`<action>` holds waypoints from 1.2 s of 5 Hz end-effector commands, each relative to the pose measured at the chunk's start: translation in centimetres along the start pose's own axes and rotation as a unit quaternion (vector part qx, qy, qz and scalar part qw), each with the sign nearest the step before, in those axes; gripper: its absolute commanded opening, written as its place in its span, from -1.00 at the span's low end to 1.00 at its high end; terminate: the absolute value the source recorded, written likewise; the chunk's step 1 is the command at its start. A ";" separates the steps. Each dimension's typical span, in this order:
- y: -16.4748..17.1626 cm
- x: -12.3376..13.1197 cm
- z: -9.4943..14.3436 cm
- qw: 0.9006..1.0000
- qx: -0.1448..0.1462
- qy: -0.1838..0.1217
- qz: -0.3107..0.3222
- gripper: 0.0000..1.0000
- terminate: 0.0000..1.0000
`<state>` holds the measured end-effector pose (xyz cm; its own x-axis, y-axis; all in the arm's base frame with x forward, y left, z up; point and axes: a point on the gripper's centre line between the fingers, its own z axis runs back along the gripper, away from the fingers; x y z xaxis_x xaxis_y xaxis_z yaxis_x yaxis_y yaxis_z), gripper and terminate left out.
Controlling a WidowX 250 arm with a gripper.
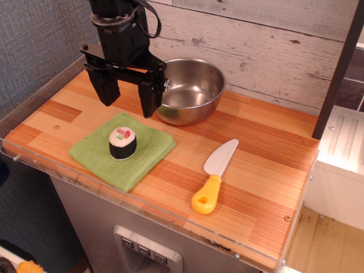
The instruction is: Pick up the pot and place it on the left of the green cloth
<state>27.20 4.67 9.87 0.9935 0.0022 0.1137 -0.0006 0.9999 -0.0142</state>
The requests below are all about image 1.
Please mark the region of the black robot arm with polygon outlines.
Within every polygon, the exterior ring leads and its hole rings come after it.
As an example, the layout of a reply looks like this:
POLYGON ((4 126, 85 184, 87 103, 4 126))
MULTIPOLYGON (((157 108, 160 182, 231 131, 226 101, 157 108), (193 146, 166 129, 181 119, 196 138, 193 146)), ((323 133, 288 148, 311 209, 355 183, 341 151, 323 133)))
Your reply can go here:
POLYGON ((118 81, 137 85, 143 115, 152 117, 161 106, 169 81, 167 65, 150 50, 150 39, 160 35, 159 22, 150 34, 146 11, 155 9, 146 1, 91 1, 90 19, 97 28, 99 44, 84 44, 86 71, 100 101, 110 106, 120 96, 118 81))

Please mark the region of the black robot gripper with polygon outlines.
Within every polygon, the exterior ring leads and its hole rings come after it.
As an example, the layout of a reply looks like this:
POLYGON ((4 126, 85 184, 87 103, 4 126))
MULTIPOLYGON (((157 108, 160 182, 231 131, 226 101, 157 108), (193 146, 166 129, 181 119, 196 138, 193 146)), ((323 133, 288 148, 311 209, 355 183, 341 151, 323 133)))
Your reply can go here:
POLYGON ((157 38, 162 23, 157 20, 156 33, 148 31, 145 19, 93 19, 100 44, 84 44, 86 70, 98 98, 105 106, 120 96, 118 80, 138 85, 143 116, 151 118, 162 104, 167 90, 165 62, 150 50, 150 39, 157 38))

